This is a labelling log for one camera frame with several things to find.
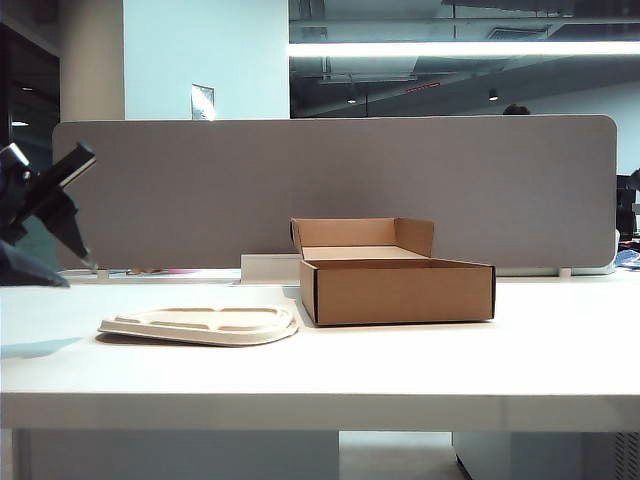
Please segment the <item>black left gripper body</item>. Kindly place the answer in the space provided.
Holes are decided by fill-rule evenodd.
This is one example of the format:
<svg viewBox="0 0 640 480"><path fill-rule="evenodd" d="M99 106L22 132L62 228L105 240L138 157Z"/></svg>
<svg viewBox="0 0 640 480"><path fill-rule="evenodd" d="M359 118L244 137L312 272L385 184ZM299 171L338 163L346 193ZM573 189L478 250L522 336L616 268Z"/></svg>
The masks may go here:
<svg viewBox="0 0 640 480"><path fill-rule="evenodd" d="M48 230L46 219L54 195L65 192L65 188L95 162L94 152L79 143L49 169L39 171L17 144L4 147L1 150L1 239L14 245L26 235L24 222L32 216Z"/></svg>

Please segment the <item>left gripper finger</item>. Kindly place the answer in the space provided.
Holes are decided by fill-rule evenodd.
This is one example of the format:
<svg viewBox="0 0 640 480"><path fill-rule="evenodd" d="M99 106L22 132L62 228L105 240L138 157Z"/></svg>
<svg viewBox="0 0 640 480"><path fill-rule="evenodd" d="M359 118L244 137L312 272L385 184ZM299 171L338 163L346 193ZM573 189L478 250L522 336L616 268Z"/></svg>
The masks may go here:
<svg viewBox="0 0 640 480"><path fill-rule="evenodd" d="M30 258L5 241L1 242L1 286L46 286L68 288L59 273Z"/></svg>
<svg viewBox="0 0 640 480"><path fill-rule="evenodd" d="M74 201L64 192L57 192L49 203L46 226L48 230L69 250L83 265L91 271L98 269L90 250L82 239L76 214L78 208Z"/></svg>

